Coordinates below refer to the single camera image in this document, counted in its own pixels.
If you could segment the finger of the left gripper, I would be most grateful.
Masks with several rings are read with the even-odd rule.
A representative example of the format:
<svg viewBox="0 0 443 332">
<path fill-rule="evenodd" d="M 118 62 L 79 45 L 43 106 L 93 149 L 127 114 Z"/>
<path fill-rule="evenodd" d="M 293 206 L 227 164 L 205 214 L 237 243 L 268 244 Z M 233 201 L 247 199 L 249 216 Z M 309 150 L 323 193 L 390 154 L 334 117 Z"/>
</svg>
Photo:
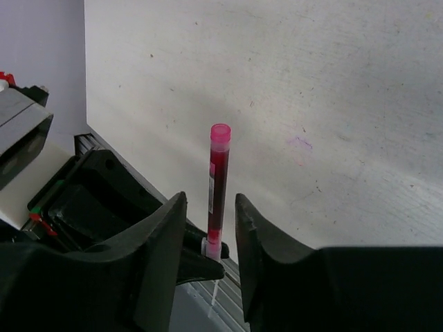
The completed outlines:
<svg viewBox="0 0 443 332">
<path fill-rule="evenodd" d="M 183 247 L 179 262 L 176 285 L 190 282 L 220 280 L 225 276 L 221 263 L 206 256 L 202 243 L 207 234 L 189 220 L 186 221 Z"/>
</svg>

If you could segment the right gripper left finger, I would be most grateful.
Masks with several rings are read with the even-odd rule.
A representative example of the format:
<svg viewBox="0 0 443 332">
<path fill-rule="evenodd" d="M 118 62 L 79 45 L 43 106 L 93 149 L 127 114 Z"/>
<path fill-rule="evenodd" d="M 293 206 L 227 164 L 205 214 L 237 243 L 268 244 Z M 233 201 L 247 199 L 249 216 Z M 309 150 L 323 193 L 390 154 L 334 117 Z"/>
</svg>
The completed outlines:
<svg viewBox="0 0 443 332">
<path fill-rule="evenodd" d="M 86 252 L 1 245 L 2 331 L 167 331 L 186 224 L 175 194 Z"/>
</svg>

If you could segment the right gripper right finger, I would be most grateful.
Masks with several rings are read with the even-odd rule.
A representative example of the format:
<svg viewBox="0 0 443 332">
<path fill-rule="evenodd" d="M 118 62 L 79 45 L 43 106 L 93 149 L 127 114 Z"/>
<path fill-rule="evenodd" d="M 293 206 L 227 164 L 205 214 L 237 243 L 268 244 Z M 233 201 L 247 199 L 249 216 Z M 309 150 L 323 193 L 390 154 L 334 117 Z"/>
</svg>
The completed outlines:
<svg viewBox="0 0 443 332">
<path fill-rule="evenodd" d="M 442 248 L 313 249 L 243 194 L 235 236 L 244 320 L 252 331 L 441 331 Z"/>
</svg>

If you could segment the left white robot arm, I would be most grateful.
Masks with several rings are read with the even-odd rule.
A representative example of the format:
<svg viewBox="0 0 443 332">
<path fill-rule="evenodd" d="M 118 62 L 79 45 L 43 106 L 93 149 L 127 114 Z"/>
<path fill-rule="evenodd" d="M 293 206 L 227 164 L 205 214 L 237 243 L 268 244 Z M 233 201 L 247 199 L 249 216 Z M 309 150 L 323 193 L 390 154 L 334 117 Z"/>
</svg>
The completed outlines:
<svg viewBox="0 0 443 332">
<path fill-rule="evenodd" d="M 48 91 L 1 74 L 1 240 L 85 251 L 161 202 L 108 149 L 70 155 L 47 140 Z"/>
</svg>

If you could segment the clear pen cap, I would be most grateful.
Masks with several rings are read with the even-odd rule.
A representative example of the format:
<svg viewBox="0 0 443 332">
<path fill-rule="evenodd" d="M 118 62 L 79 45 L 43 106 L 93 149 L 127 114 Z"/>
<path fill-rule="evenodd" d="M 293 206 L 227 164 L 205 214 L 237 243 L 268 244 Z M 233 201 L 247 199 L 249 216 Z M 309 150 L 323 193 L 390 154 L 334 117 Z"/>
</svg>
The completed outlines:
<svg viewBox="0 0 443 332">
<path fill-rule="evenodd" d="M 206 238 L 202 239 L 201 242 L 201 253 L 204 253 L 208 258 L 217 261 L 218 263 L 221 261 L 221 253 L 222 253 L 222 240 L 221 234 L 217 234 L 218 237 L 210 237 L 209 235 Z M 210 302 L 211 310 L 214 310 L 217 293 L 219 290 L 219 279 L 215 281 L 213 295 Z"/>
</svg>

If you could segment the red pen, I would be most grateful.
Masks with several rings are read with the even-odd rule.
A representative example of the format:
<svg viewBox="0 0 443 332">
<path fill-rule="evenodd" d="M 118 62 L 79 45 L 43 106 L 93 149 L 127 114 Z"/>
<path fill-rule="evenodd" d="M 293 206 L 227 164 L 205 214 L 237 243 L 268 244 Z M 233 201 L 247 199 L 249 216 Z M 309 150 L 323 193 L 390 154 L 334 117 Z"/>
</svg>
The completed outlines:
<svg viewBox="0 0 443 332">
<path fill-rule="evenodd" d="M 221 241 L 228 176 L 231 128 L 214 124 L 210 129 L 210 163 L 208 195 L 208 242 Z"/>
</svg>

